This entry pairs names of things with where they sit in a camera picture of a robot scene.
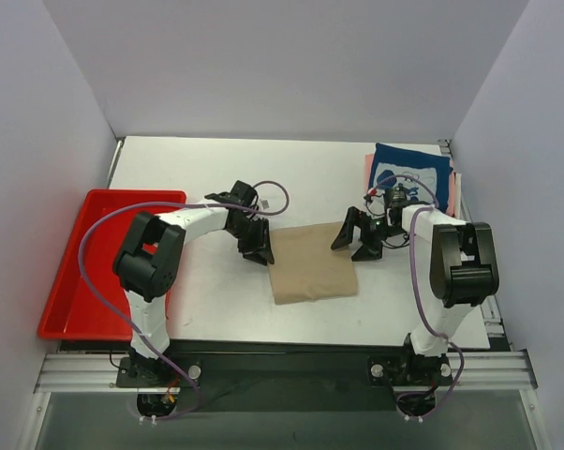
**dark blue cloth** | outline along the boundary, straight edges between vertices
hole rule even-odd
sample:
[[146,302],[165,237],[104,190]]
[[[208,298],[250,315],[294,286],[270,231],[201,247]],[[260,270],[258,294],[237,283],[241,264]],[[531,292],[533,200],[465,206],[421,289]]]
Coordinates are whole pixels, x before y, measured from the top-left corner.
[[451,161],[448,157],[440,157],[429,155],[423,152],[413,150],[405,150],[403,148],[391,147],[382,143],[376,144],[376,154],[372,162],[372,170],[369,175],[369,187],[374,187],[378,181],[393,173],[392,171],[384,171],[382,175],[376,177],[376,168],[379,164],[392,164],[394,166],[404,167],[406,169],[434,169],[436,170],[436,197],[439,203],[439,210],[446,212],[449,207],[449,178],[453,172]]

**red plastic tray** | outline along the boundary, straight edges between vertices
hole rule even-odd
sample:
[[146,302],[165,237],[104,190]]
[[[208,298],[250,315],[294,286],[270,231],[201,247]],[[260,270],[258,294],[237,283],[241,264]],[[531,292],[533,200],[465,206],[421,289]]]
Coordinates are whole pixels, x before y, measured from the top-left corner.
[[[38,325],[38,335],[46,339],[130,340],[130,327],[95,298],[82,280],[76,261],[78,246],[93,223],[118,208],[141,202],[184,203],[185,200],[186,194],[182,191],[91,190],[86,195],[69,236],[66,252]],[[128,316],[126,296],[111,266],[132,219],[141,210],[161,213],[172,208],[139,208],[108,220],[90,237],[84,256],[90,279],[109,301]]]

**gray wall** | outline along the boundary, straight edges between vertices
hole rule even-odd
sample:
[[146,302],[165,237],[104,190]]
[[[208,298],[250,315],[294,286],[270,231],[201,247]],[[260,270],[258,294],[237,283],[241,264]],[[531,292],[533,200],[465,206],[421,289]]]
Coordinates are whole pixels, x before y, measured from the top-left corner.
[[45,0],[119,136],[453,136],[527,0]]
[[507,332],[527,347],[564,448],[564,0],[532,0],[453,141],[497,241]]
[[114,146],[42,2],[0,1],[0,449],[18,440],[44,355],[38,319]]

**folded cloth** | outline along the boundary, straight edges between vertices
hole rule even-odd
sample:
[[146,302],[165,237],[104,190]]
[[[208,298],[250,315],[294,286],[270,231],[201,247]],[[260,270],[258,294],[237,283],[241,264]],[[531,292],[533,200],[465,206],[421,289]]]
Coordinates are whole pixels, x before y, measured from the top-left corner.
[[[429,155],[377,143],[368,188],[373,188],[381,180],[391,175],[410,175],[435,192],[440,211],[446,213],[449,206],[449,185],[452,181],[450,179],[452,172],[453,167],[451,167],[449,157]],[[391,188],[397,183],[401,183],[408,189],[411,200],[432,202],[430,194],[410,180],[394,179],[385,183],[382,188]]]
[[349,249],[330,249],[341,227],[338,222],[270,231],[275,264],[268,271],[277,305],[357,294]]

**white tabletop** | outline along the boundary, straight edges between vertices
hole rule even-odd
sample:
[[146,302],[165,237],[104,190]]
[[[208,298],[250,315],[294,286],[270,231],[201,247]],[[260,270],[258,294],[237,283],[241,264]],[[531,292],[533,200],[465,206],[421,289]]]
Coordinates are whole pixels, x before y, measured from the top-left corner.
[[[400,146],[439,154],[436,145]],[[191,203],[230,190],[236,180],[275,180],[288,189],[290,207],[270,217],[271,229],[342,221],[349,206],[362,204],[364,156],[374,150],[372,143],[128,137],[111,188],[181,189]],[[272,210],[282,206],[275,187],[259,192]],[[416,239],[424,304],[437,301],[428,282],[429,251]],[[385,250],[381,261],[357,262],[355,269],[357,296],[278,306],[267,268],[243,260],[230,235],[213,232],[185,246],[168,331],[185,339],[401,346],[420,320],[408,250]],[[454,340],[489,348],[479,307]]]

